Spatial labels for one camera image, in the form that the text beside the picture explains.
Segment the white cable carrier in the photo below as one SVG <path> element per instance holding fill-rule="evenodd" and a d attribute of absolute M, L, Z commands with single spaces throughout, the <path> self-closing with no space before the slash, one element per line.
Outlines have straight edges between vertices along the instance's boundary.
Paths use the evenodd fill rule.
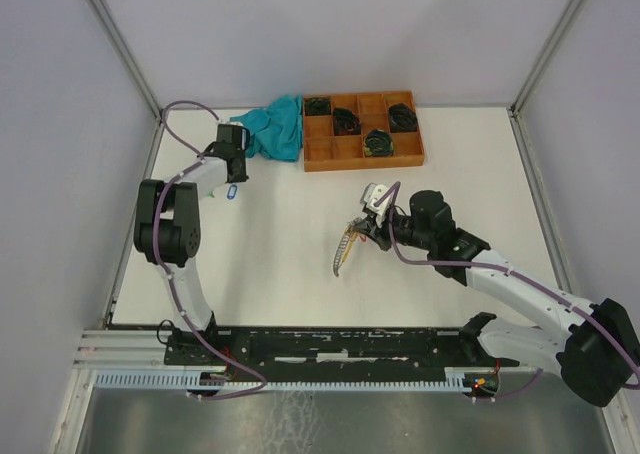
<path fill-rule="evenodd" d="M 95 387 L 117 389 L 189 389 L 212 390 L 220 388 L 218 379 L 201 382 L 208 371 L 117 370 L 102 369 L 96 376 Z M 357 392 L 470 392 L 462 383 L 464 373 L 446 372 L 444 381 L 400 382 L 270 382 L 264 391 L 357 391 Z M 224 391 L 244 390 L 259 386 L 259 382 L 227 382 Z"/>

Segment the cable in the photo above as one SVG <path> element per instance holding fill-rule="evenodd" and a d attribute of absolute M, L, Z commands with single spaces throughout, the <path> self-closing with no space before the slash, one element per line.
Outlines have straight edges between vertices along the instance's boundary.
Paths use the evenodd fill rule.
<path fill-rule="evenodd" d="M 391 195 L 393 196 L 391 198 L 391 206 L 395 205 L 399 190 L 400 190 L 400 181 L 397 181 L 387 190 L 387 192 L 384 193 L 384 195 L 378 201 L 374 203 L 374 205 L 376 207 L 379 206 L 387 197 Z M 509 274 L 510 276 L 513 276 L 516 279 L 521 280 L 525 284 L 528 284 L 534 289 L 537 289 L 543 294 L 546 294 L 547 296 L 551 297 L 556 302 L 563 305 L 565 308 L 569 309 L 570 311 L 575 312 L 580 317 L 582 317 L 585 321 L 591 324 L 600 334 L 602 334 L 602 336 L 611 344 L 611 346 L 618 352 L 618 354 L 620 354 L 620 357 L 624 359 L 624 361 L 627 363 L 627 365 L 631 369 L 631 372 L 635 375 L 638 381 L 636 384 L 625 384 L 623 387 L 625 389 L 631 389 L 634 391 L 640 390 L 640 368 L 636 366 L 633 359 L 631 359 L 631 356 L 629 356 L 627 351 L 624 350 L 624 348 L 609 333 L 609 331 L 607 331 L 602 326 L 602 324 L 596 321 L 592 316 L 587 314 L 585 311 L 583 311 L 579 307 L 573 306 L 568 300 L 566 300 L 562 296 L 559 296 L 558 294 L 556 294 L 555 292 L 553 292 L 551 289 L 544 286 L 543 284 L 540 284 L 539 282 L 534 281 L 530 277 L 527 277 L 526 275 L 518 271 L 511 271 L 509 268 L 501 266 L 499 264 L 491 264 L 488 262 L 469 262 L 469 261 L 434 261 L 434 260 L 428 260 L 428 259 L 416 261 L 412 259 L 407 259 L 402 255 L 402 253 L 400 252 L 400 249 L 398 249 L 396 238 L 393 234 L 393 224 L 392 224 L 393 213 L 394 213 L 394 209 L 389 209 L 389 237 L 391 238 L 391 245 L 393 247 L 394 252 L 396 253 L 396 256 L 398 256 L 398 258 L 402 262 L 412 266 L 478 267 L 482 269 L 493 269 L 494 271 L 499 271 L 499 272 L 502 272 L 503 274 Z"/>
<path fill-rule="evenodd" d="M 189 143 L 187 143 L 186 141 L 181 139 L 175 132 L 173 132 L 173 131 L 171 131 L 169 129 L 169 127 L 166 125 L 166 116 L 165 116 L 165 113 L 169 109 L 173 108 L 173 106 L 175 106 L 177 104 L 185 104 L 185 103 L 186 104 L 193 104 L 193 105 L 202 107 L 203 109 L 206 109 L 207 111 L 211 112 L 211 114 L 217 120 L 219 120 L 219 118 L 216 115 L 216 113 L 213 112 L 211 109 L 209 109 L 208 107 L 203 106 L 202 104 L 197 103 L 197 102 L 176 101 L 176 102 L 172 102 L 171 104 L 169 104 L 163 110 L 163 123 L 165 124 L 165 127 L 167 128 L 169 133 L 174 138 L 176 138 L 181 144 L 189 147 L 189 146 L 191 146 Z M 190 149 L 195 151 L 195 152 L 197 152 L 198 154 L 200 152 L 193 146 L 191 146 Z M 153 256 L 155 258 L 155 261 L 158 263 L 158 265 L 162 268 L 162 270 L 167 275 L 167 282 L 169 284 L 169 290 L 171 291 L 171 298 L 173 299 L 173 303 L 175 304 L 175 307 L 178 310 L 178 312 L 180 313 L 180 315 L 182 316 L 182 319 L 184 320 L 185 324 L 187 325 L 187 327 L 189 327 L 189 329 L 191 330 L 193 335 L 196 337 L 196 339 L 198 339 L 198 341 L 200 341 L 200 343 L 208 351 L 210 351 L 212 354 L 214 354 L 216 357 L 218 357 L 221 360 L 223 360 L 224 362 L 226 362 L 228 364 L 231 364 L 232 366 L 234 366 L 234 367 L 246 372 L 247 374 L 252 375 L 253 377 L 257 378 L 260 381 L 260 385 L 256 386 L 256 387 L 252 387 L 252 388 L 245 389 L 245 390 L 242 390 L 242 391 L 231 392 L 231 393 L 228 393 L 228 394 L 220 394 L 220 395 L 216 395 L 216 396 L 211 397 L 211 398 L 207 398 L 207 399 L 212 400 L 212 401 L 222 401 L 224 399 L 233 399 L 233 398 L 236 398 L 236 397 L 242 397 L 242 396 L 246 396 L 246 395 L 249 395 L 249 394 L 253 394 L 254 392 L 257 392 L 260 389 L 264 388 L 267 385 L 267 380 L 259 372 L 254 371 L 250 367 L 247 367 L 247 366 L 239 363 L 238 361 L 235 361 L 235 360 L 231 359 L 228 356 L 225 356 L 222 352 L 218 351 L 215 347 L 213 347 L 211 344 L 209 344 L 209 342 L 207 342 L 207 340 L 204 337 L 202 337 L 202 335 L 198 331 L 198 328 L 193 323 L 193 321 L 189 318 L 188 313 L 184 310 L 184 307 L 182 306 L 182 303 L 180 302 L 180 299 L 178 297 L 178 292 L 176 290 L 175 281 L 174 281 L 174 278 L 173 278 L 174 277 L 173 271 L 171 271 L 171 268 L 167 264 L 165 264 L 165 262 L 162 260 L 162 257 L 160 256 L 160 245 L 159 245 L 160 215 L 162 214 L 162 207 L 164 206 L 164 202 L 165 202 L 165 200 L 167 198 L 167 195 L 169 194 L 169 191 L 171 190 L 171 187 L 176 182 L 178 182 L 182 177 L 184 177 L 185 175 L 189 174 L 190 172 L 192 172 L 192 171 L 196 170 L 198 167 L 200 167 L 203 162 L 204 162 L 204 160 L 202 160 L 202 159 L 198 160 L 195 164 L 192 164 L 191 166 L 187 167 L 184 171 L 176 174 L 168 182 L 165 183 L 164 188 L 162 189 L 162 192 L 160 193 L 160 197 L 158 198 L 158 205 L 156 207 L 156 212 L 154 213 L 154 217 L 153 217 L 152 244 L 153 244 Z M 202 399 L 202 396 L 194 396 L 191 393 L 189 393 L 188 395 L 190 397 L 195 397 L 197 399 Z"/>
<path fill-rule="evenodd" d="M 168 346 L 169 343 L 168 342 L 162 342 L 162 339 L 160 339 L 160 329 L 162 328 L 162 326 L 164 326 L 164 324 L 168 322 L 169 324 L 171 324 L 171 329 L 175 329 L 176 325 L 173 323 L 173 321 L 171 321 L 171 319 L 164 319 L 163 321 L 160 321 L 160 324 L 158 324 L 158 327 L 156 327 L 156 339 L 158 339 L 158 342 L 160 344 L 162 344 L 163 346 Z"/>
<path fill-rule="evenodd" d="M 225 348 L 223 349 L 223 354 L 231 359 L 233 359 L 234 361 L 237 361 L 236 356 L 234 356 L 233 354 L 231 354 L 231 349 L 229 349 L 228 347 L 225 346 Z M 229 364 L 226 364 L 226 371 L 225 373 L 229 372 Z M 236 367 L 235 371 L 233 371 L 233 375 L 231 376 L 231 378 L 229 380 L 233 381 L 236 376 L 238 375 L 238 368 Z"/>
<path fill-rule="evenodd" d="M 542 369 L 538 369 L 529 382 L 527 382 L 521 388 L 516 389 L 515 391 L 511 391 L 511 392 L 508 392 L 507 394 L 502 394 L 500 396 L 494 395 L 490 399 L 486 399 L 483 397 L 472 397 L 471 402 L 489 403 L 489 402 L 496 402 L 497 400 L 506 401 L 507 399 L 513 399 L 514 397 L 521 396 L 525 392 L 531 390 L 540 382 L 540 379 L 542 379 L 542 372 L 543 372 Z"/>
<path fill-rule="evenodd" d="M 387 131 L 374 129 L 364 138 L 365 157 L 393 156 L 393 140 Z"/>
<path fill-rule="evenodd" d="M 478 386 L 478 389 L 480 389 L 481 391 L 486 392 L 487 394 L 491 394 L 492 396 L 495 396 L 498 393 L 498 391 L 492 391 L 491 389 L 487 389 L 484 386 Z"/>
<path fill-rule="evenodd" d="M 178 141 L 180 144 L 185 146 L 187 149 L 191 149 L 193 152 L 195 152 L 196 156 L 202 157 L 202 153 L 196 147 L 194 147 L 193 145 L 189 144 L 187 141 L 185 141 L 180 136 L 178 136 L 175 133 L 175 131 L 173 129 L 171 129 L 171 127 L 167 123 L 167 119 L 169 118 L 169 112 L 171 112 L 176 106 L 178 106 L 180 104 L 189 104 L 189 105 L 196 106 L 196 107 L 199 107 L 201 109 L 204 109 L 205 111 L 210 113 L 216 119 L 216 121 L 219 121 L 220 118 L 213 111 L 213 109 L 211 109 L 210 107 L 205 106 L 204 104 L 200 104 L 199 102 L 196 102 L 196 101 L 184 101 L 184 100 L 183 101 L 173 101 L 173 102 L 170 102 L 169 104 L 167 104 L 165 106 L 165 108 L 162 110 L 162 124 L 164 125 L 164 128 L 167 130 L 167 132 L 171 135 L 171 137 L 173 137 L 176 141 Z"/>
<path fill-rule="evenodd" d="M 333 110 L 333 130 L 336 136 L 360 134 L 360 119 L 349 109 L 336 107 Z"/>
<path fill-rule="evenodd" d="M 418 118 L 406 104 L 394 104 L 389 108 L 389 126 L 391 132 L 416 132 Z"/>
<path fill-rule="evenodd" d="M 312 97 L 304 101 L 304 113 L 307 116 L 331 115 L 331 102 L 328 97 Z"/>

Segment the small blue object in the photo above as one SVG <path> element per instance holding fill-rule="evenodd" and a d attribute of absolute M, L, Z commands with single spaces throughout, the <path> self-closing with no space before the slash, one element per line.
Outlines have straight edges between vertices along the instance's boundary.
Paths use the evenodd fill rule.
<path fill-rule="evenodd" d="M 302 148 L 302 96 L 284 96 L 266 109 L 253 109 L 231 121 L 251 132 L 247 157 L 257 153 L 267 159 L 295 162 Z"/>
<path fill-rule="evenodd" d="M 229 186 L 229 190 L 227 191 L 227 199 L 231 200 L 236 197 L 236 192 L 238 192 L 238 186 L 235 184 L 231 184 Z"/>

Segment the black bracket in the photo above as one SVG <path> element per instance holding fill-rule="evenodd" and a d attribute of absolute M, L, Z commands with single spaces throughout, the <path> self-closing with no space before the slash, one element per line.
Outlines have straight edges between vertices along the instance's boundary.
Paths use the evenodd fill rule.
<path fill-rule="evenodd" d="M 234 124 L 218 124 L 215 141 L 203 151 L 205 157 L 217 157 L 227 161 L 227 182 L 245 182 L 247 162 L 245 151 L 249 148 L 249 129 Z"/>
<path fill-rule="evenodd" d="M 624 307 L 611 299 L 591 306 L 591 316 L 602 324 L 640 365 L 640 344 Z M 571 337 L 556 358 L 564 382 L 585 401 L 604 407 L 627 382 L 632 372 L 607 339 L 588 322 L 572 325 Z"/>
<path fill-rule="evenodd" d="M 164 186 L 163 181 L 147 179 L 140 183 L 138 189 L 133 244 L 153 264 L 157 264 L 153 254 L 153 217 Z M 173 210 L 173 219 L 160 219 L 160 258 L 166 263 L 184 267 L 187 259 L 195 256 L 200 247 L 198 186 L 191 182 L 171 186 L 162 206 L 162 212 L 167 210 Z"/>
<path fill-rule="evenodd" d="M 216 349 L 222 349 L 218 325 L 215 317 L 200 335 Z M 171 329 L 171 335 L 167 338 L 167 347 L 164 353 L 165 366 L 211 366 L 219 361 L 218 357 L 209 352 L 191 332 L 180 329 Z"/>
<path fill-rule="evenodd" d="M 496 319 L 496 317 L 495 314 L 490 312 L 480 312 L 469 319 L 469 322 L 460 329 L 460 339 L 464 341 L 461 344 L 462 350 L 472 362 L 475 362 L 484 353 L 478 341 L 478 336 L 480 336 L 484 326 Z"/>

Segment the white table surface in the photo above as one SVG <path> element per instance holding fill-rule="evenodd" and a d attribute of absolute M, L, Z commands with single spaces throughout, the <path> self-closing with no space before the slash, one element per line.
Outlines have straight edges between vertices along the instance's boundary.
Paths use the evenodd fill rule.
<path fill-rule="evenodd" d="M 221 111 L 223 118 L 244 111 Z M 507 111 L 422 108 L 427 160 L 421 167 L 306 173 L 297 163 L 248 160 L 249 181 L 234 200 L 227 186 L 200 203 L 196 257 L 207 301 L 222 325 L 460 326 L 479 311 L 530 324 L 486 294 L 429 267 L 402 264 L 372 242 L 354 245 L 340 278 L 333 255 L 369 182 L 402 181 L 398 197 L 441 190 L 458 225 L 488 241 L 517 266 L 555 285 L 549 256 Z M 175 111 L 174 130 L 198 148 L 215 138 L 202 111 Z M 192 153 L 164 136 L 153 170 L 167 178 Z M 404 248 L 413 258 L 424 252 Z M 162 279 L 132 249 L 113 316 L 115 324 L 157 324 L 172 317 Z"/>

